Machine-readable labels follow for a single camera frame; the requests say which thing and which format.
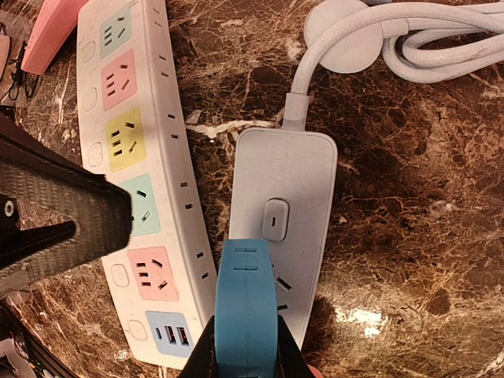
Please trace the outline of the pink triangular power strip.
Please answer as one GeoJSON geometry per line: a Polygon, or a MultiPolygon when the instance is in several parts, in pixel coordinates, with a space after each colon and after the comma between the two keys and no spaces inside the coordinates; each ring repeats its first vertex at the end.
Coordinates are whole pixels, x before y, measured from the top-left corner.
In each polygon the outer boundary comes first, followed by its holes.
{"type": "Polygon", "coordinates": [[[31,31],[21,69],[43,75],[65,40],[77,26],[88,0],[45,0],[31,31]]]}

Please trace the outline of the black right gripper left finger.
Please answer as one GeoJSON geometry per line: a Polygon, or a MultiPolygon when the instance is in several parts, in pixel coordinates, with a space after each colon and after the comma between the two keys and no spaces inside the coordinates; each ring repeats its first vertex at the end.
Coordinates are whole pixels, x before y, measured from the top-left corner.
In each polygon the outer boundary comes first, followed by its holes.
{"type": "Polygon", "coordinates": [[[218,378],[214,317],[205,326],[179,378],[218,378]]]}

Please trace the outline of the long white power strip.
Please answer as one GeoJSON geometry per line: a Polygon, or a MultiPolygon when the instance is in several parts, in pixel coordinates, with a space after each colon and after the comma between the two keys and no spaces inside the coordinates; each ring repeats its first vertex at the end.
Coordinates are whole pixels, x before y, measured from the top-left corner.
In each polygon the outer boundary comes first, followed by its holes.
{"type": "Polygon", "coordinates": [[[82,161],[132,200],[129,244],[102,259],[133,356],[182,369],[213,315],[216,266],[163,1],[89,1],[77,25],[82,161]]]}

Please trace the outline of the pink square adapter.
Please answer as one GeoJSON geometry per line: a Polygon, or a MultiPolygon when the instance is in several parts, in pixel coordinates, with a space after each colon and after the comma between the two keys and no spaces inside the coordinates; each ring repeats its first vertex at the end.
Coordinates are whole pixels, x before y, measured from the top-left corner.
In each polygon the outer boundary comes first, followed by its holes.
{"type": "Polygon", "coordinates": [[[317,368],[315,368],[312,365],[308,365],[308,368],[309,368],[309,370],[312,373],[312,375],[313,375],[314,378],[323,378],[323,375],[321,374],[321,372],[317,368]]]}

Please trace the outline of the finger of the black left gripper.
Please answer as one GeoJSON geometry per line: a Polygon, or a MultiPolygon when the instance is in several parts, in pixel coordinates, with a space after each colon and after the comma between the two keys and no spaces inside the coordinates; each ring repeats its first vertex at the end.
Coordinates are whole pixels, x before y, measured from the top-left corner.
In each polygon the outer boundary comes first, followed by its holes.
{"type": "Polygon", "coordinates": [[[1,127],[2,297],[125,248],[131,232],[126,190],[1,127]]]}

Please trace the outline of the grey-blue short power strip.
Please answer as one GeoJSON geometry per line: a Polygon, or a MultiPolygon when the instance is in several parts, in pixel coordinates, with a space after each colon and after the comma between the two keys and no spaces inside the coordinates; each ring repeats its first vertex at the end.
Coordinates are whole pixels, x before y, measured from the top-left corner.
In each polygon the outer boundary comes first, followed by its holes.
{"type": "Polygon", "coordinates": [[[277,309],[304,342],[335,190],[338,150],[322,133],[250,128],[238,138],[231,239],[269,243],[277,309]]]}

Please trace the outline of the blue square adapter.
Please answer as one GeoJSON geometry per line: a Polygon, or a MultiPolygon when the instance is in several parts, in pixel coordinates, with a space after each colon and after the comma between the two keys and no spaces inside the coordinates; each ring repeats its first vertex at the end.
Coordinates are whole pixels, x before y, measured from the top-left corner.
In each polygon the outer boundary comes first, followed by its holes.
{"type": "Polygon", "coordinates": [[[278,320],[267,241],[225,242],[217,277],[214,329],[220,377],[274,376],[278,320]]]}

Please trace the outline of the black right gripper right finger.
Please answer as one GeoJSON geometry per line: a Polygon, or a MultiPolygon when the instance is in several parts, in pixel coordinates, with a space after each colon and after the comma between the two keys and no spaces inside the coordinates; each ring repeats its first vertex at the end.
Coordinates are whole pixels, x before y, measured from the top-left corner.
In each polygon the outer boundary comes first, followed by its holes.
{"type": "Polygon", "coordinates": [[[275,365],[278,378],[314,378],[285,320],[278,316],[278,343],[275,365]]]}

